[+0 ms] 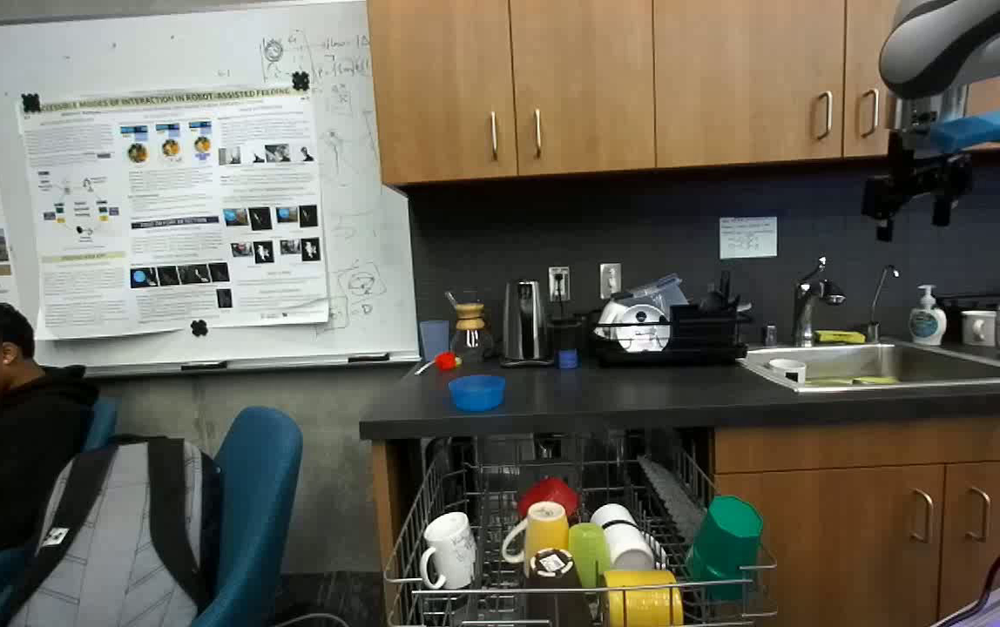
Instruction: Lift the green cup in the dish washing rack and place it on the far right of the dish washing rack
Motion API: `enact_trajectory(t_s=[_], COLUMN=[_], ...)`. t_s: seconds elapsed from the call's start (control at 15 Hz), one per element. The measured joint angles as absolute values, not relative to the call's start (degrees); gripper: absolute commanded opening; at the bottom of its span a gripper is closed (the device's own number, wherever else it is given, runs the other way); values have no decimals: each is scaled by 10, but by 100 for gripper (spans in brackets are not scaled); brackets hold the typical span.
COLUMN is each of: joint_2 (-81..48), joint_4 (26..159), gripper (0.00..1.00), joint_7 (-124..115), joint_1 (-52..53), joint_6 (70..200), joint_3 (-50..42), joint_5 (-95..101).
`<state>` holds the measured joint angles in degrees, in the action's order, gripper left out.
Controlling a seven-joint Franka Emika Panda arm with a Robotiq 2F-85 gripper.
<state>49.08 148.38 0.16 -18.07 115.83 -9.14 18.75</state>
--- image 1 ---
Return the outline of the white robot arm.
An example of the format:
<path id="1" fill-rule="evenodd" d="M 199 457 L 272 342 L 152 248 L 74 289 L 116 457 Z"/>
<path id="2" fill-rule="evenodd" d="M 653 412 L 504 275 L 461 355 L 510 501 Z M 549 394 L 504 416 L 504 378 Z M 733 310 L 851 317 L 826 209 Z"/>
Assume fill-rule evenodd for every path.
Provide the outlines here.
<path id="1" fill-rule="evenodd" d="M 894 97 L 894 128 L 860 211 L 887 240 L 894 211 L 927 196 L 934 221 L 948 226 L 972 189 L 968 148 L 1000 144 L 1000 108 L 968 108 L 968 85 L 1000 75 L 1000 0 L 899 0 L 877 75 Z"/>

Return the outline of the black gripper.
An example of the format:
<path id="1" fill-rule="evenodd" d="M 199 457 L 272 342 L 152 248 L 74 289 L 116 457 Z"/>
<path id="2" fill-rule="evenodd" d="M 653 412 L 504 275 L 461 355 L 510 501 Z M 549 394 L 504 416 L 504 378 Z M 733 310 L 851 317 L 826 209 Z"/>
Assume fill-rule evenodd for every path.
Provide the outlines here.
<path id="1" fill-rule="evenodd" d="M 948 226 L 968 189 L 968 152 L 921 156 L 892 131 L 887 164 L 865 179 L 860 211 L 876 221 L 876 235 L 887 240 L 894 232 L 894 211 L 913 198 L 927 196 L 934 205 L 929 221 Z"/>

